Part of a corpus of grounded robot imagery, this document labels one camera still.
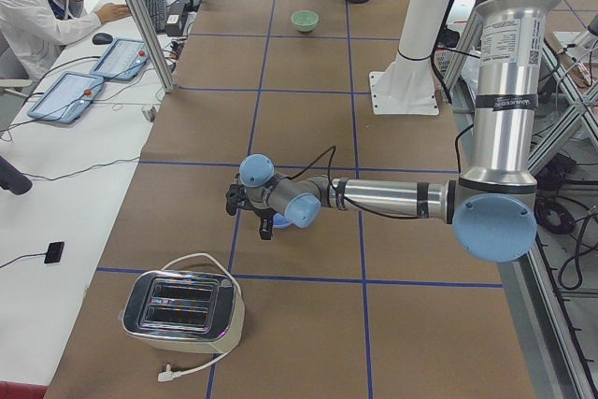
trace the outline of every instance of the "white desk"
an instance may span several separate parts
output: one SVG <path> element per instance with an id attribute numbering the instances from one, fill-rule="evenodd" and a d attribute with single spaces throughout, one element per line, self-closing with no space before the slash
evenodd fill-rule
<path id="1" fill-rule="evenodd" d="M 107 1 L 122 0 L 100 5 Z M 101 31 L 139 38 L 131 18 Z M 56 65 L 102 54 L 106 46 L 95 46 L 91 39 L 69 46 Z M 164 45 L 168 40 L 161 36 Z M 59 69 L 36 90 L 48 88 L 63 70 L 87 73 L 94 63 Z M 149 71 L 134 87 L 101 102 L 124 86 L 107 83 L 97 103 L 67 127 L 34 122 L 15 128 L 13 142 L 0 142 L 0 154 L 22 172 L 48 178 L 137 157 L 151 129 L 140 105 L 157 103 L 161 84 Z M 26 112 L 32 104 L 25 104 L 15 123 L 30 120 Z M 50 242 L 65 242 L 58 264 L 45 265 L 37 257 L 0 270 L 0 380 L 50 384 L 135 168 L 136 163 L 115 164 L 73 178 L 34 181 L 22 196 L 0 190 L 0 264 L 45 252 Z"/>

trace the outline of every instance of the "black mouse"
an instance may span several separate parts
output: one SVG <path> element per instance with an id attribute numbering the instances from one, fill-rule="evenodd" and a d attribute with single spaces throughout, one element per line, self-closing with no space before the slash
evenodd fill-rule
<path id="1" fill-rule="evenodd" d="M 93 35 L 92 43 L 96 46 L 104 46 L 105 44 L 110 44 L 113 40 L 112 35 L 108 33 L 96 33 Z"/>

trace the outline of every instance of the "tablet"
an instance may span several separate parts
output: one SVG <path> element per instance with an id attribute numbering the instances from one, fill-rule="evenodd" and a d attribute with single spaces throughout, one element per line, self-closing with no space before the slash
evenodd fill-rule
<path id="1" fill-rule="evenodd" d="M 63 72 L 29 109 L 27 115 L 39 121 L 71 123 L 83 114 L 102 88 L 102 77 Z"/>
<path id="2" fill-rule="evenodd" d="M 90 74 L 107 81 L 130 81 L 148 61 L 143 41 L 119 37 L 106 49 Z"/>

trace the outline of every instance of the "green bowl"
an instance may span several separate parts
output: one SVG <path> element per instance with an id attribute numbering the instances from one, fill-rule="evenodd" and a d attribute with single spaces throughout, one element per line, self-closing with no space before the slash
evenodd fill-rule
<path id="1" fill-rule="evenodd" d="M 311 32 L 314 28 L 316 28 L 319 20 L 320 16 L 318 16 L 318 13 L 306 9 L 295 11 L 291 15 L 292 24 L 295 26 L 297 31 L 301 33 Z"/>

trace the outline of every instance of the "person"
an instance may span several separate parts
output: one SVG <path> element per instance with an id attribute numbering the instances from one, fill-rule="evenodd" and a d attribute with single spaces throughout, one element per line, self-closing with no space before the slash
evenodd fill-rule
<path id="1" fill-rule="evenodd" d="M 130 15 L 126 5 L 114 4 L 86 14 L 83 0 L 0 0 L 0 31 L 29 78 L 39 81 L 64 46 Z"/>

